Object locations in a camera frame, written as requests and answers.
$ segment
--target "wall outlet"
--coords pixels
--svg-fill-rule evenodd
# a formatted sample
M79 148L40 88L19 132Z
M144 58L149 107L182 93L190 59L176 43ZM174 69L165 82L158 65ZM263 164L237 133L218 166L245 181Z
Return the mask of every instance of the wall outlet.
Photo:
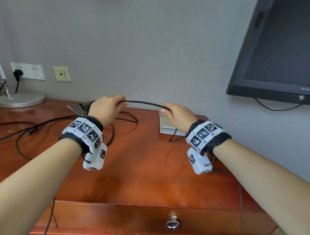
M43 68L38 64L23 64L11 62L12 71L20 69L23 71L24 75L21 78L30 78L37 80L45 80Z
M71 82L68 67L54 67L54 72L58 82Z

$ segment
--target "person's left hand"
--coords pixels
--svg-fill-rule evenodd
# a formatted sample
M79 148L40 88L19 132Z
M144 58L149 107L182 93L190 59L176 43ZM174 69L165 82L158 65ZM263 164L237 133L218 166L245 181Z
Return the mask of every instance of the person's left hand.
M126 100L124 95L102 97L91 104L88 115L97 118L105 127L116 118L123 107L130 104L129 102L118 103L124 100Z

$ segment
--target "forearm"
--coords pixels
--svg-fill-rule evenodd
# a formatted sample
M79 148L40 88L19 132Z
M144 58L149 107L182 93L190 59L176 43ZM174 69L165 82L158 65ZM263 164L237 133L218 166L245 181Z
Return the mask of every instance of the forearm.
M1 182L0 234L29 234L80 154L62 139Z
M289 235L309 234L308 182L230 139L213 152Z

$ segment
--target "black wristband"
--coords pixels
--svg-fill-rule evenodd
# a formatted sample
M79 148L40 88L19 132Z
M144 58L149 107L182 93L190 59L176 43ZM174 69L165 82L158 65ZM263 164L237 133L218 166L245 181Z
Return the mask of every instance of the black wristband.
M207 152L208 154L210 154L211 156L214 156L213 149L216 146L221 145L226 140L231 139L231 138L232 137L230 134L227 134L226 132L222 132L221 134L214 137L209 143L207 143L207 145L203 148L203 150Z
M84 116L83 118L86 118L88 121L94 123L100 131L103 131L103 125L101 124L101 122L99 122L99 120L95 117L92 116Z
M72 140L74 140L75 142L77 142L77 143L80 145L81 149L82 149L82 154L84 154L84 153L89 153L89 146L87 146L87 144L85 144L85 143L82 141L82 139L80 139L79 137L75 136L75 135L72 134L72 133L66 132L66 133L64 133L61 137L59 137L58 141L59 141L59 140L62 140L62 139L65 139L65 138L67 138L67 139L72 139Z
M194 123L191 125L191 127L189 128L188 134L191 133L199 124L202 124L202 123L204 123L204 122L206 122L206 121L204 121L204 120L198 120L198 121L194 122Z

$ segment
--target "person's right arm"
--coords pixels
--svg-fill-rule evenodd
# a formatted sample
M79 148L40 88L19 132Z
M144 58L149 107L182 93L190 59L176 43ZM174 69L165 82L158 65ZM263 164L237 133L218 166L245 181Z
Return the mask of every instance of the person's right arm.
M181 131L197 121L183 105L164 105L172 112L161 112ZM310 183L231 139L213 153L288 235L310 234Z

